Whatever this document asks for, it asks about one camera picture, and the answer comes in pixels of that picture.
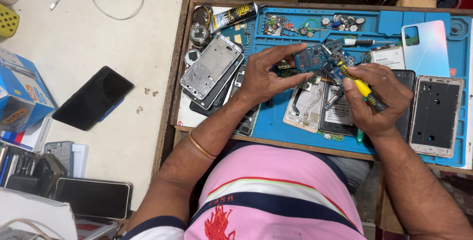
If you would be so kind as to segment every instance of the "yellow screwdriver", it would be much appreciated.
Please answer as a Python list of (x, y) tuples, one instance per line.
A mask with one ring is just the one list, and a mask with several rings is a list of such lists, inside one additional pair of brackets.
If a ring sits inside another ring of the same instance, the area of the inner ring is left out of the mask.
[(379, 99), (377, 99), (375, 97), (375, 95), (373, 95), (373, 92), (370, 90), (370, 88), (364, 83), (363, 80), (357, 78), (357, 77), (354, 77), (352, 76), (351, 74), (349, 74), (347, 72), (347, 64), (345, 63), (345, 61), (343, 60), (343, 56), (339, 53), (339, 52), (331, 52), (329, 49), (327, 49), (327, 47), (325, 47), (323, 44), (322, 44), (322, 48), (325, 49), (327, 51), (327, 53), (330, 55), (330, 59), (332, 60), (335, 60), (337, 62), (337, 67), (340, 69), (340, 71), (349, 79), (352, 79), (353, 81), (355, 81), (355, 84), (356, 86), (358, 87), (359, 89), (359, 92), (361, 92), (361, 94), (363, 96), (365, 96), (367, 98), (367, 101), (373, 105), (373, 107), (375, 108), (375, 111), (377, 113), (381, 112), (382, 110), (386, 109), (387, 108), (387, 105), (382, 103)]

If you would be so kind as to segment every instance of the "man's right hand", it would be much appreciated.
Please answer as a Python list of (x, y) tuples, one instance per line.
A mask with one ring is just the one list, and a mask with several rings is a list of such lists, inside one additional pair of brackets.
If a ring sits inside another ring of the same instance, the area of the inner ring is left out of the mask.
[(367, 63), (348, 67), (348, 73), (371, 85), (378, 99), (388, 107), (377, 113), (363, 100), (353, 80), (343, 79), (345, 98), (350, 105), (355, 125), (371, 139), (393, 136), (396, 132), (396, 120), (411, 104), (412, 91), (401, 84), (388, 67), (377, 63)]

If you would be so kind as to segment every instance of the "small screwdriver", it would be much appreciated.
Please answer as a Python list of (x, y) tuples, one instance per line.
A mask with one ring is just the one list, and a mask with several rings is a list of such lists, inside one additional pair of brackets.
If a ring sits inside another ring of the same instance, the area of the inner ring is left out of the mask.
[(375, 108), (375, 111), (377, 113), (381, 112), (382, 110), (386, 109), (387, 108), (387, 105), (382, 103), (379, 99), (377, 99), (374, 95), (373, 95), (373, 92), (370, 90), (370, 88), (363, 82), (363, 80), (359, 79), (359, 78), (356, 78), (354, 76), (352, 76), (351, 74), (349, 74), (347, 72), (347, 65), (346, 63), (343, 61), (343, 58), (341, 56), (341, 54), (339, 54), (338, 52), (331, 52), (329, 49), (327, 49), (327, 47), (325, 47), (325, 45), (322, 44), (322, 48), (325, 49), (327, 51), (327, 53), (330, 55), (330, 57), (335, 60), (337, 62), (337, 67), (340, 69), (340, 71), (349, 79), (352, 79), (353, 81), (355, 81), (355, 84), (356, 86), (358, 87), (359, 89), (359, 92), (361, 92), (361, 94), (363, 96), (365, 96), (367, 98), (367, 102), (369, 102), (370, 104), (373, 105), (373, 107)]
[(384, 44), (384, 43), (394, 43), (394, 41), (374, 41), (374, 40), (355, 40), (355, 39), (345, 39), (344, 46), (356, 46), (356, 45), (373, 45), (373, 44)]

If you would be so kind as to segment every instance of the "copper bangle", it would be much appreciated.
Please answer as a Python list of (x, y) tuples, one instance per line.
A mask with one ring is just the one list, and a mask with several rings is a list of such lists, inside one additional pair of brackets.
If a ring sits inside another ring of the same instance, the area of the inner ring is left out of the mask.
[(197, 141), (195, 141), (194, 137), (192, 137), (192, 134), (191, 132), (189, 132), (187, 134), (187, 136), (189, 137), (189, 140), (192, 142), (192, 144), (194, 144), (194, 146), (200, 151), (202, 152), (202, 154), (204, 154), (205, 156), (207, 156), (208, 158), (211, 158), (211, 159), (215, 159), (216, 156), (213, 156), (212, 154), (210, 154), (209, 152), (206, 152), (205, 149), (203, 149), (198, 143)]

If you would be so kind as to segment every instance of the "pink shirt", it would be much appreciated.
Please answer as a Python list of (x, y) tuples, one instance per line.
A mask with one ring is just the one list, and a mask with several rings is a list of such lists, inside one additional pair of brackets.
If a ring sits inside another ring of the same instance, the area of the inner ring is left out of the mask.
[(188, 228), (150, 219), (122, 239), (365, 239), (346, 177), (322, 154), (241, 147), (217, 164)]

